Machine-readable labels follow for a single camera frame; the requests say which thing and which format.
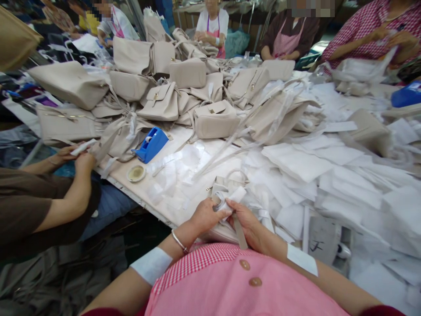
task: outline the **blue jeans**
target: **blue jeans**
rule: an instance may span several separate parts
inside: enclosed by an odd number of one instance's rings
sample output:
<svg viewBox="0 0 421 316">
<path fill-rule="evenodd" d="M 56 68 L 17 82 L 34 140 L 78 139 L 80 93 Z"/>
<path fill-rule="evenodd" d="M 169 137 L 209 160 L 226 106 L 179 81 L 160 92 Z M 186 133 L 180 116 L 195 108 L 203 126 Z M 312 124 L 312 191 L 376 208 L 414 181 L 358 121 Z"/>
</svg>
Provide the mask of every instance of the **blue jeans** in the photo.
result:
<svg viewBox="0 0 421 316">
<path fill-rule="evenodd" d="M 93 175 L 92 178 L 96 181 L 99 177 Z M 84 241 L 89 237 L 92 237 L 117 218 L 126 215 L 137 206 L 136 202 L 112 184 L 101 183 L 100 186 L 101 199 L 100 204 L 98 205 L 98 217 L 91 218 L 88 226 L 86 226 L 85 231 L 82 234 L 82 237 L 79 239 L 80 241 Z"/>
</svg>

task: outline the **small round container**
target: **small round container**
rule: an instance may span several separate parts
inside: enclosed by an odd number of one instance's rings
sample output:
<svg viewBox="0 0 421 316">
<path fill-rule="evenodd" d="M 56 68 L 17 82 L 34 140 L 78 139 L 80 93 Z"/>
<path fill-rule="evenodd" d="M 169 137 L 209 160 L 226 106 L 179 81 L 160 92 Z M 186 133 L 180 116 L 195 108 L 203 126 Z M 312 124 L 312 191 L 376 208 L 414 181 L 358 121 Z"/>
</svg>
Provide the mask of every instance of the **small round container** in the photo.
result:
<svg viewBox="0 0 421 316">
<path fill-rule="evenodd" d="M 130 182 L 139 182 L 146 176 L 146 170 L 141 165 L 137 165 L 132 167 L 126 176 Z"/>
</svg>

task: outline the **button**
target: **button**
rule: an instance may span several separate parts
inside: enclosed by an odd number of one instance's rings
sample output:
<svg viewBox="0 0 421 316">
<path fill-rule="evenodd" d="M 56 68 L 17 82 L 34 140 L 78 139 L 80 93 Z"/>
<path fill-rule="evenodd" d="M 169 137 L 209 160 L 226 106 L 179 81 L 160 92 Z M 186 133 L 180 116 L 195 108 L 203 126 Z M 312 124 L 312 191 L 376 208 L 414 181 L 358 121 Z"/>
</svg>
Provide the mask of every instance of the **button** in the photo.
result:
<svg viewBox="0 0 421 316">
<path fill-rule="evenodd" d="M 249 284 L 252 287 L 262 286 L 262 280 L 256 277 L 256 278 L 250 279 Z"/>
<path fill-rule="evenodd" d="M 250 270 L 250 264 L 246 260 L 240 260 L 240 265 L 244 270 Z"/>
</svg>

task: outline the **red checkered shirt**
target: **red checkered shirt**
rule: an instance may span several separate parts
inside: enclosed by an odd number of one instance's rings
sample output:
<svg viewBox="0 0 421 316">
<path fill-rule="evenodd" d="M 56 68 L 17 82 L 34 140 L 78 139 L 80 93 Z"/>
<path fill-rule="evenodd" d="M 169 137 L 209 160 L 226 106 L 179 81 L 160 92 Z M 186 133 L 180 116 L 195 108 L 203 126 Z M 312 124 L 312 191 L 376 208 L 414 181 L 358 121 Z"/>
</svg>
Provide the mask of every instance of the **red checkered shirt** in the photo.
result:
<svg viewBox="0 0 421 316">
<path fill-rule="evenodd" d="M 380 27 L 389 14 L 390 0 L 374 0 L 362 7 L 354 14 L 341 28 L 339 33 L 331 41 L 323 52 L 323 60 L 328 60 L 333 52 L 341 45 L 359 40 L 370 34 L 376 28 Z M 394 21 L 391 21 L 386 28 L 398 29 L 404 25 L 404 30 L 421 39 L 421 1 L 417 1 L 403 15 Z M 346 58 L 362 58 L 377 60 L 388 53 L 386 45 L 379 46 L 376 42 L 361 45 L 352 52 L 343 55 L 341 58 L 330 61 L 332 68 L 335 69 Z M 410 62 L 417 56 L 405 61 Z"/>
</svg>

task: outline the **white shirt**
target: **white shirt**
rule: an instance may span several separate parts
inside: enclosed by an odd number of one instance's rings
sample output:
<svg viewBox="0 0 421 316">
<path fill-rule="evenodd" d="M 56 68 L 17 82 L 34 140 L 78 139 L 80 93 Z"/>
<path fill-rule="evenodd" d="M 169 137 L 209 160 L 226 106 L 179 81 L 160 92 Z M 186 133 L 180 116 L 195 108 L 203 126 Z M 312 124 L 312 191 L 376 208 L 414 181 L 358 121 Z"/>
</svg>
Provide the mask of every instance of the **white shirt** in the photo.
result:
<svg viewBox="0 0 421 316">
<path fill-rule="evenodd" d="M 121 29 L 125 39 L 139 40 L 139 35 L 136 33 L 123 11 L 115 6 L 113 6 L 113 8 L 114 10 L 111 10 L 113 14 L 113 21 L 111 21 L 111 19 L 107 19 L 107 21 L 105 21 L 103 18 L 100 26 L 98 26 L 98 29 L 104 31 L 106 34 L 111 34 L 112 32 L 114 35 Z"/>
<path fill-rule="evenodd" d="M 209 17 L 209 13 L 205 10 L 200 13 L 199 20 L 197 21 L 196 32 L 206 32 L 207 29 L 207 19 Z M 228 33 L 228 23 L 229 23 L 229 15 L 228 12 L 224 9 L 219 9 L 219 26 L 218 26 L 218 18 L 211 21 L 209 19 L 209 32 L 213 33 L 219 29 L 219 34 L 225 34 L 225 38 L 227 37 Z"/>
</svg>

